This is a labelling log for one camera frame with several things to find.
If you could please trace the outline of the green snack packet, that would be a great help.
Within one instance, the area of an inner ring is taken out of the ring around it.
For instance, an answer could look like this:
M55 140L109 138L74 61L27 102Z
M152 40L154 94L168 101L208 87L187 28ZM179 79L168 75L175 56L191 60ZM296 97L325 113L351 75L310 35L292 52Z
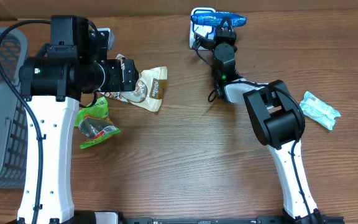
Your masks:
M80 144L81 149L95 146L121 132L109 118L108 102L104 96L98 98L92 107L79 110L75 127L86 136L86 141Z

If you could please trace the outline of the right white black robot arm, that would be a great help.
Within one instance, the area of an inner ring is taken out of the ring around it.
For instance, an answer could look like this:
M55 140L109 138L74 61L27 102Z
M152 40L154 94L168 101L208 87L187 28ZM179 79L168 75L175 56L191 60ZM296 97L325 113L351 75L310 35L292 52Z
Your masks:
M235 41L231 18L225 16L214 38L214 89L227 101L245 103L258 141L273 157L283 190L285 223L322 223L301 158L305 116L283 81L256 83L241 77L236 70Z

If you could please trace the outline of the beige pastry snack packet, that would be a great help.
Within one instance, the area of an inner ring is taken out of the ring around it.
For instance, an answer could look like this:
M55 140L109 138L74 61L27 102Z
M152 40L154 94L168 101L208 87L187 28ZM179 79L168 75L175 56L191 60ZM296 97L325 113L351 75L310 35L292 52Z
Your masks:
M119 54L115 59L122 60L125 56ZM157 112L162 104L164 89L167 86L168 70L166 66L155 67L139 72L139 79L134 91L103 92L105 98L130 103L151 112Z

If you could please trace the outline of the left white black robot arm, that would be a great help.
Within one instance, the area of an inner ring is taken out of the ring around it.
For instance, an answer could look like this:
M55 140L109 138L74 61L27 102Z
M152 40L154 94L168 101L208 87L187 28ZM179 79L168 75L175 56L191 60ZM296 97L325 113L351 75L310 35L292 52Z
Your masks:
M19 70L27 113L27 164L18 223L119 223L119 212L76 210L71 147L81 96L133 91L129 59L108 59L114 34L84 17L53 16L50 42Z

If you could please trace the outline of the white snack packet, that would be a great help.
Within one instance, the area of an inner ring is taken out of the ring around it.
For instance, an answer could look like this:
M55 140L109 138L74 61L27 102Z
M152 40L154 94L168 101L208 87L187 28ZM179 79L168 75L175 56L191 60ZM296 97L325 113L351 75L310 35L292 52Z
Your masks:
M336 118L341 117L338 110L326 104L309 91L305 92L300 102L300 108L305 116L318 122L330 131L336 124Z

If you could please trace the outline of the blue oreo packet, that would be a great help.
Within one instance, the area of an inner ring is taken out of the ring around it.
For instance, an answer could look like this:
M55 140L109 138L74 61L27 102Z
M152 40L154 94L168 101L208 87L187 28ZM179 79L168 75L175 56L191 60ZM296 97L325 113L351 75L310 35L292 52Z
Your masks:
M191 21L201 26L211 26L217 28L224 16L231 18L233 27L244 26L247 22L247 18L231 12L210 12L203 14L195 14L190 16Z

